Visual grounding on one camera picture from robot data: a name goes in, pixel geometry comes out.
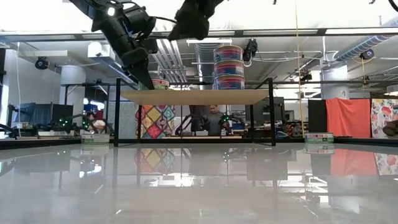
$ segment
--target person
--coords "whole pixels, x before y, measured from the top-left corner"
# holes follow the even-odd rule
[[[383,132],[390,138],[398,137],[398,120],[390,121],[383,127]]]
[[[87,118],[93,123],[93,126],[98,130],[99,133],[101,133],[102,131],[105,130],[105,128],[106,128],[105,121],[100,120],[100,119],[96,119],[96,115],[94,113],[88,112],[87,113]],[[89,125],[88,129],[90,131],[94,131],[93,126]]]
[[[221,116],[223,115],[222,112],[219,111],[217,105],[210,105],[210,114],[205,116],[205,119],[207,120],[207,126],[208,126],[208,135],[209,136],[220,136],[221,134],[221,125],[220,125],[220,119]]]

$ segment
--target metal table frame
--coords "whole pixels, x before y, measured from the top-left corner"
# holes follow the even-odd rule
[[[100,83],[100,84],[95,84],[95,85],[86,85],[84,83],[81,84],[62,84],[61,86],[65,87],[65,97],[63,99],[63,104],[67,105],[68,103],[68,95],[73,92],[78,86],[82,87],[99,87],[105,94],[106,94],[106,105],[105,105],[105,120],[108,122],[108,110],[109,110],[109,92],[111,91],[111,84],[109,83]]]
[[[119,122],[120,122],[120,97],[121,97],[121,86],[122,82],[124,85],[131,87],[133,90],[137,90],[132,84],[126,82],[122,78],[117,78],[116,80],[116,106],[115,106],[115,116],[114,116],[114,139],[113,144],[115,147],[119,146],[119,143],[271,143],[271,146],[275,146],[275,106],[274,106],[274,87],[273,79],[267,78],[256,89],[268,83],[269,86],[269,102],[270,102],[270,119],[271,119],[271,138],[256,139],[254,138],[254,116],[253,116],[253,105],[250,105],[250,138],[242,139],[184,139],[180,136],[180,139],[142,139],[141,138],[141,123],[142,123],[142,113],[138,114],[137,122],[137,139],[119,139]],[[202,83],[202,85],[211,85],[211,83]],[[142,105],[138,106],[138,111],[142,110]]]

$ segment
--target label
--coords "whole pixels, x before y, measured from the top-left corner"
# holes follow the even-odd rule
[[[333,133],[305,133],[306,143],[333,143]]]
[[[305,153],[307,154],[334,154],[334,144],[305,144]]]
[[[82,144],[109,144],[109,135],[107,134],[82,134]]]

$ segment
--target ceiling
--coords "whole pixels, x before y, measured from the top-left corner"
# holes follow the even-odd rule
[[[350,46],[353,42],[363,37],[326,37],[326,51],[336,52],[343,50]],[[284,58],[284,57],[296,57],[297,56],[297,40],[300,43],[300,51],[304,52],[305,57],[315,57],[323,51],[322,37],[260,37],[257,38],[259,45],[259,52],[256,57],[261,59],[266,58]],[[244,47],[248,42],[248,39],[233,38],[232,45]],[[93,71],[104,75],[105,77],[118,77],[119,74],[110,69],[108,66],[103,64],[95,64],[95,61],[87,57],[87,47],[91,42],[27,42],[26,46],[28,50],[67,50],[73,55],[71,58],[49,58],[53,63],[58,65],[90,65],[89,68]],[[193,62],[197,61],[194,51],[194,44],[187,44],[185,40],[179,40],[177,42],[178,49],[183,61],[183,65],[196,69],[196,65],[192,65]],[[354,58],[348,61],[349,77],[355,79],[362,77],[365,74],[377,75],[375,72],[382,72],[389,68],[394,67],[397,63],[396,60],[381,60],[381,57],[394,58],[398,57],[396,49],[398,46],[398,37],[376,46],[373,48],[376,57],[374,60],[365,63],[364,67],[360,63],[359,58]],[[291,60],[288,62],[252,62],[252,66],[245,68],[246,80],[259,81],[263,80],[266,76],[274,77],[276,81],[286,80],[289,78],[289,74],[294,72],[298,67],[305,63],[306,58],[300,58],[300,62],[297,60]],[[320,67],[313,67],[312,70],[319,70]],[[156,71],[157,63],[151,57],[149,70]],[[388,73],[394,73],[398,70],[391,70]],[[190,77],[191,80],[198,80],[199,77],[195,75]]]
[[[8,1],[6,7],[0,9],[0,29],[5,32],[18,32],[23,34],[43,33],[43,31],[55,32],[58,34],[71,34],[71,32],[90,33],[91,21],[82,15],[76,7],[70,3],[62,3],[62,0],[36,0],[33,3],[29,0],[21,0],[18,3]],[[183,0],[176,1],[160,1],[160,0],[137,0],[139,4],[147,7],[150,15],[173,17],[175,11],[181,6]],[[386,21],[396,16],[396,12],[388,5],[387,1],[376,1],[369,4],[363,0],[296,0],[297,7],[292,1],[277,1],[276,5],[272,5],[272,0],[230,0],[224,1],[216,8],[216,14],[210,19],[211,30],[217,29],[295,29],[296,22],[298,28],[317,29],[322,27],[378,27]],[[23,5],[18,7],[19,12],[13,9],[16,4]],[[41,7],[46,5],[52,10]],[[18,20],[16,16],[23,13],[31,20]],[[157,23],[157,31],[170,30],[171,24],[164,21]],[[364,37],[361,36],[327,36],[325,37],[325,50],[327,52],[337,52],[350,46],[353,42]],[[232,45],[244,47],[248,38],[233,38]],[[294,71],[309,61],[312,57],[322,57],[323,37],[257,37],[256,38],[259,52],[256,58],[286,58],[297,57],[297,48],[301,52],[298,60],[288,62],[257,62],[253,61],[250,67],[245,68],[244,73],[247,81],[261,81],[265,77],[272,77],[275,81],[289,80],[295,77]],[[66,42],[24,42],[21,45],[23,51],[56,51],[66,50],[67,56],[49,57],[49,61],[58,66],[62,65],[79,65],[84,66],[90,71],[93,77],[109,78],[109,82],[114,82],[114,78],[120,74],[103,63],[87,57],[88,45],[92,41],[66,41]],[[195,44],[187,44],[185,40],[177,41],[178,51],[183,65],[190,71],[187,78],[189,81],[199,81],[197,66],[193,62],[198,59],[195,56]],[[348,71],[350,79],[358,79],[363,75],[371,75],[372,79],[395,79],[395,76],[389,74],[398,73],[398,69],[390,68],[397,66],[397,60],[383,60],[384,58],[398,58],[397,47],[398,37],[379,44],[373,50],[376,58],[362,65],[359,58],[354,58],[348,63]],[[167,58],[171,66],[172,58],[170,52],[165,47],[165,54],[159,52],[158,57]],[[157,71],[158,63],[153,57],[150,57],[149,70]],[[311,70],[320,70],[316,65]],[[385,85],[375,85],[378,91],[383,91]]]

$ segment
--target desk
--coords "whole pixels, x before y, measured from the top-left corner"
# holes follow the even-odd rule
[[[121,90],[121,83],[125,83],[130,86],[132,90]],[[123,97],[131,102],[139,105],[138,111],[142,111],[143,105],[250,105],[251,109],[251,128],[254,129],[254,118],[253,118],[253,104],[268,97],[271,101],[271,107],[273,107],[273,80],[268,78],[264,80],[261,85],[268,82],[268,86],[271,91],[268,90],[136,90],[134,86],[126,82],[122,78],[116,79],[116,106],[115,106],[115,120],[114,120],[114,146],[118,147],[119,144],[119,113],[120,113],[120,98]],[[189,85],[191,83],[186,82],[179,85]],[[207,85],[207,83],[199,83],[197,85]],[[275,123],[274,110],[271,110],[271,121]],[[137,127],[141,127],[142,113],[138,113]],[[275,136],[272,137],[272,145],[275,145]],[[241,136],[225,136],[220,138],[218,136],[171,136],[164,137],[162,139],[141,139],[141,128],[137,130],[137,139],[124,139],[125,143],[139,143],[151,141],[153,143],[172,143],[179,139],[203,139],[206,143],[206,139],[215,142],[220,140],[219,143],[225,142],[222,140],[234,139],[235,142],[254,141],[254,135],[252,134],[250,139],[244,139]]]

